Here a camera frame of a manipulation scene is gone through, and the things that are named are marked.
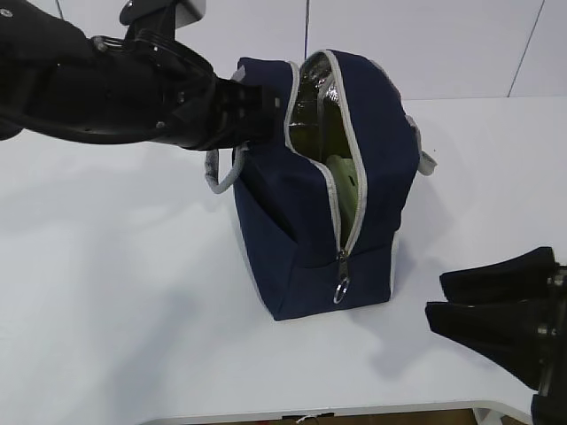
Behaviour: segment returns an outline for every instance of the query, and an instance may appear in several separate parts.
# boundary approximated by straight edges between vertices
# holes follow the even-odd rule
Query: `bag handle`
[[[215,195],[226,192],[234,184],[245,167],[245,152],[248,143],[237,146],[234,150],[234,162],[224,180],[219,183],[219,150],[209,151],[205,157],[205,180]]]
[[[419,149],[419,166],[417,171],[419,171],[422,175],[432,175],[433,171],[435,171],[435,167],[437,166],[437,161],[433,159],[429,153],[422,149],[422,132],[411,115],[406,115],[406,120],[408,121],[409,126],[411,126],[416,133],[417,149]]]

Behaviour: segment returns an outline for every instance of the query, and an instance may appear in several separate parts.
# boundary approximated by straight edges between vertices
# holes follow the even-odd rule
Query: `metal ring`
[[[345,299],[346,292],[348,291],[348,286],[351,284],[351,280],[348,277],[344,277],[340,284],[335,290],[335,297],[333,298],[333,303],[340,304],[343,299]]]

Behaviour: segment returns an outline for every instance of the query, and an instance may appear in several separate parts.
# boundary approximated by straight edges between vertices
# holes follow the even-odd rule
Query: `bag opening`
[[[299,92],[289,129],[295,151],[332,174],[340,211],[340,244],[344,246],[356,214],[358,179],[339,96],[329,59],[322,52],[314,54],[300,68]]]

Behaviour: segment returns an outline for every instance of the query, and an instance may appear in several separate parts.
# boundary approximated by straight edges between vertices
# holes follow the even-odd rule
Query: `zipper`
[[[359,234],[361,232],[362,222],[364,220],[364,213],[366,210],[366,195],[368,190],[368,182],[366,179],[364,164],[362,163],[361,152],[359,150],[358,144],[356,143],[353,124],[351,122],[350,115],[348,112],[348,104],[346,103],[345,87],[342,81],[340,66],[338,64],[337,59],[332,54],[332,52],[328,50],[323,50],[321,51],[321,53],[323,53],[325,57],[329,60],[332,70],[332,76],[330,78],[333,79],[337,85],[339,108],[341,111],[341,116],[343,118],[343,125],[345,127],[346,140],[348,142],[349,151],[351,152],[351,155],[353,157],[354,168],[356,170],[356,176],[358,180],[358,198],[356,205],[356,213],[354,215],[353,226],[346,240],[345,246],[341,246],[341,242],[340,242],[341,241],[340,208],[338,206],[337,185],[335,183],[335,179],[332,175],[332,172],[323,163],[319,161],[315,161],[314,159],[305,157],[304,155],[298,153],[291,144],[291,138],[290,138],[291,115],[293,113],[293,107],[295,105],[295,101],[297,100],[297,96],[299,93],[299,67],[293,62],[289,63],[291,65],[291,70],[293,73],[293,87],[291,90],[290,103],[288,105],[287,114],[285,118],[284,131],[285,131],[286,146],[293,153],[307,159],[309,162],[311,162],[311,164],[316,166],[319,169],[319,171],[322,173],[327,183],[327,194],[329,196],[329,204],[330,204],[330,217],[333,223],[333,231],[337,243],[337,261],[338,261],[338,286],[335,290],[333,303],[338,305],[345,298],[351,283],[351,278],[348,270],[348,259],[353,251],[353,247],[355,246],[356,241],[358,240]]]
[[[350,284],[351,276],[348,273],[348,253],[345,250],[340,250],[338,252],[338,286],[335,289],[333,303],[340,304],[345,298]]]

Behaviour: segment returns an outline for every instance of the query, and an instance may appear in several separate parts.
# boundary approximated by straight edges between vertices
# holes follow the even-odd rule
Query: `green object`
[[[358,179],[354,162],[339,155],[330,155],[326,166],[335,180],[338,194],[338,207],[341,217],[341,243],[345,244],[353,228],[356,205],[358,204]]]
[[[323,101],[322,119],[322,162],[327,163],[331,155],[338,155],[342,158],[352,158],[348,139],[346,138],[343,116],[338,104],[329,99]]]

